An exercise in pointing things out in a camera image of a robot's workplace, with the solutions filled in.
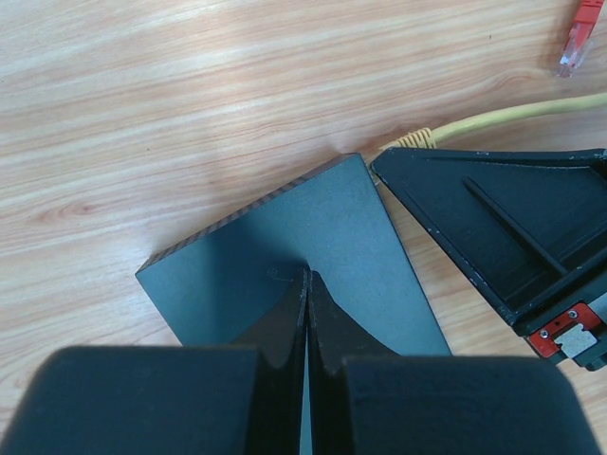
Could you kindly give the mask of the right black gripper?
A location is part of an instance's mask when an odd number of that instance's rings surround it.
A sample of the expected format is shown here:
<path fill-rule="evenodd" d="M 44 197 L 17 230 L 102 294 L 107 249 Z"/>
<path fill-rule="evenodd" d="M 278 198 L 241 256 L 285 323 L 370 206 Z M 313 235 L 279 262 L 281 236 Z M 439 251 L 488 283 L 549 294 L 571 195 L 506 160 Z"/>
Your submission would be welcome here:
<path fill-rule="evenodd" d="M 606 366 L 606 153 L 393 148 L 372 170 L 487 303 L 558 364 Z"/>

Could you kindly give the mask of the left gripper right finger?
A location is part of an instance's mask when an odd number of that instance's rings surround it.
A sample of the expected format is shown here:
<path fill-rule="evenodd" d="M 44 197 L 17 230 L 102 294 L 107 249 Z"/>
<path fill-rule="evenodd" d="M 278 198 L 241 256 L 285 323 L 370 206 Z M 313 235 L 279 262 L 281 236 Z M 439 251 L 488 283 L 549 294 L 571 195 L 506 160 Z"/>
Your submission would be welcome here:
<path fill-rule="evenodd" d="M 316 454 L 597 454 L 561 371 L 516 356 L 405 356 L 333 300 L 307 293 L 312 450 Z"/>

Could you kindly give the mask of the black network switch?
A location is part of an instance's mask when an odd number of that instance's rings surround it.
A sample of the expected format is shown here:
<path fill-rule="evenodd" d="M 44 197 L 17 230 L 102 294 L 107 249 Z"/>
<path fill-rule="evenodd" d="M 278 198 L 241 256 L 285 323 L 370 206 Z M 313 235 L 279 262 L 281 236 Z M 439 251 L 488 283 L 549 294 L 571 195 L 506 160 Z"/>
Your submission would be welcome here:
<path fill-rule="evenodd" d="M 296 272 L 402 355 L 449 346 L 372 177 L 341 155 L 151 257 L 137 280 L 184 345 L 229 342 L 269 310 Z"/>

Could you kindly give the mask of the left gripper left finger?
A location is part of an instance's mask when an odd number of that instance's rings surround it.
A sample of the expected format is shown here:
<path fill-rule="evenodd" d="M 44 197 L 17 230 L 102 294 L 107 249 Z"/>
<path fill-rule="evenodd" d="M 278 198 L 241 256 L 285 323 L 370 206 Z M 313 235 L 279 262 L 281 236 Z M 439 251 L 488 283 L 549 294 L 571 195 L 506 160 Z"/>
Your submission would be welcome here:
<path fill-rule="evenodd" d="M 296 454 L 307 274 L 230 343 L 74 346 L 39 368 L 5 454 Z"/>

